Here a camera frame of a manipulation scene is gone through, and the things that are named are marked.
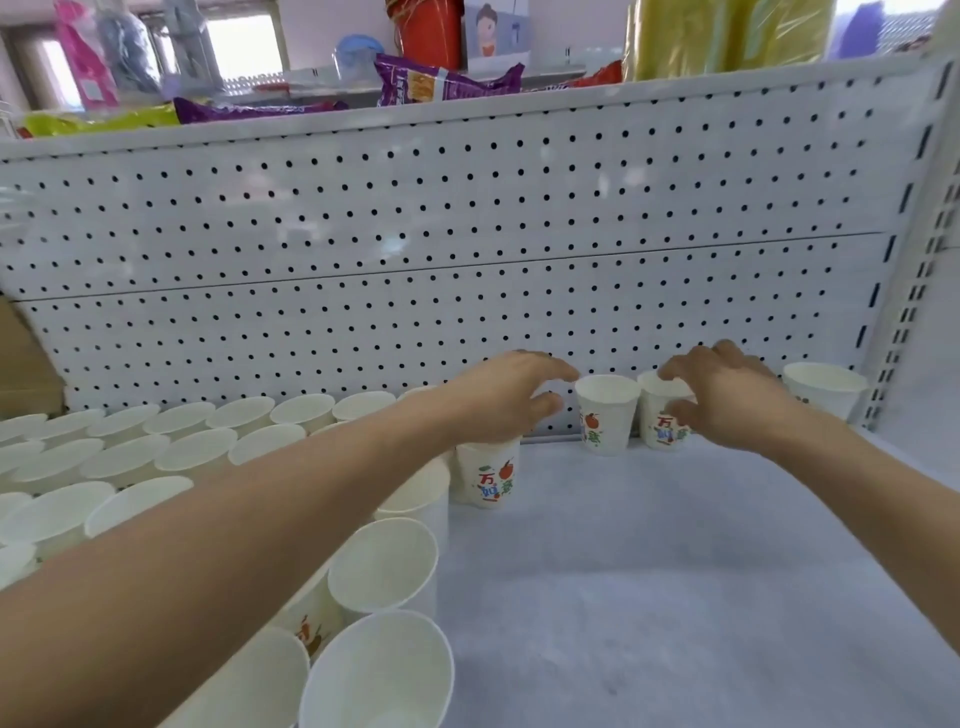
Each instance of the yellow plastic wrapped item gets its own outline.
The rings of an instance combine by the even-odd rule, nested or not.
[[[724,70],[735,0],[636,0],[633,72],[625,80],[699,76]]]
[[[834,0],[739,0],[727,69],[819,61],[826,52]]]
[[[84,119],[75,114],[39,111],[27,114],[20,122],[30,136],[64,136],[74,133],[128,132],[151,127],[180,125],[173,104],[134,109],[103,119]]]

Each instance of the purple plastic wrapper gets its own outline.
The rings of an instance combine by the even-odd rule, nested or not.
[[[520,92],[523,63],[518,63],[503,76],[485,83],[433,65],[420,65],[380,53],[374,62],[383,79],[378,106],[395,107],[427,101],[476,99],[482,96],[506,96]]]
[[[235,121],[236,119],[262,119],[268,116],[296,116],[319,111],[341,111],[349,107],[342,101],[336,103],[323,101],[319,104],[283,107],[239,107],[231,104],[208,106],[189,99],[174,99],[174,109],[181,124],[203,124],[207,121]]]

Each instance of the person's right hand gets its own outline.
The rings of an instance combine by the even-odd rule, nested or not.
[[[726,448],[769,454],[778,438],[817,417],[757,357],[726,339],[712,349],[695,347],[674,356],[658,374],[667,380],[679,377],[697,398],[696,403],[674,400],[666,412]]]

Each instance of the person's right arm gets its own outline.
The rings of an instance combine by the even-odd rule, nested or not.
[[[960,653],[960,494],[796,401],[732,342],[675,356],[697,403],[668,410],[709,440],[777,463],[839,518]]]

